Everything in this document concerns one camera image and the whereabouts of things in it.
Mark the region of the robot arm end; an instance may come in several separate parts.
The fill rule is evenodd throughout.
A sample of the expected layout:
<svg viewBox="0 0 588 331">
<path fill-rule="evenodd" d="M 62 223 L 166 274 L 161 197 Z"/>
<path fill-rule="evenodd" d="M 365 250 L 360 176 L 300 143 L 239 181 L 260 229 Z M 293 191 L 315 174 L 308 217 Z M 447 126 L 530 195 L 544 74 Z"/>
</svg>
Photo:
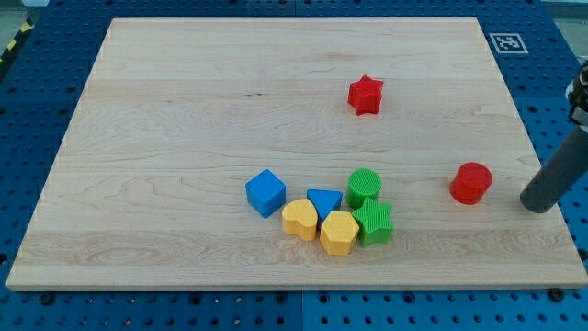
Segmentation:
<svg viewBox="0 0 588 331">
<path fill-rule="evenodd" d="M 587 62 L 584 62 L 565 92 L 571 104 L 570 119 L 583 127 L 587 126 Z"/>
</svg>

